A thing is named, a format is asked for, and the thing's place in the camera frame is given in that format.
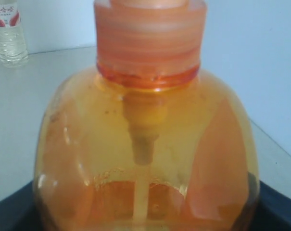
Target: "soap dispenser bottle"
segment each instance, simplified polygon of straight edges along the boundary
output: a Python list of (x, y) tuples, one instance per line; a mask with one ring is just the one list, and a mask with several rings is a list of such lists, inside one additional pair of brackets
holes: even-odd
[(45, 230), (247, 230), (255, 146), (235, 93), (200, 68), (206, 4), (94, 9), (97, 63), (61, 84), (41, 126), (33, 186)]

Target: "white table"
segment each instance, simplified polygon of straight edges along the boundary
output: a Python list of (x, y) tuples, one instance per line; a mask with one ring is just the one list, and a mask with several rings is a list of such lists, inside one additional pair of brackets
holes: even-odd
[[(20, 69), (0, 63), (0, 200), (33, 178), (38, 132), (44, 110), (69, 75), (95, 62), (95, 48), (30, 55)], [(253, 124), (260, 178), (291, 198), (291, 157)]]

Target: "black base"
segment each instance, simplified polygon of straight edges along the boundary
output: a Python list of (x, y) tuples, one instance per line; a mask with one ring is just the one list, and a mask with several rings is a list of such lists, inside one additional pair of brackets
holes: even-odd
[[(32, 183), (0, 202), (0, 231), (43, 231)], [(291, 199), (261, 182), (261, 200), (250, 231), (291, 231)]]

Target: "plastic water bottle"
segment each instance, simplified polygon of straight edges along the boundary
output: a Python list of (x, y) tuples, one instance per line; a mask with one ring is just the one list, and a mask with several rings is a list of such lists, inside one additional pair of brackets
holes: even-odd
[(17, 0), (0, 0), (0, 60), (7, 67), (21, 66), (28, 61), (20, 22)]

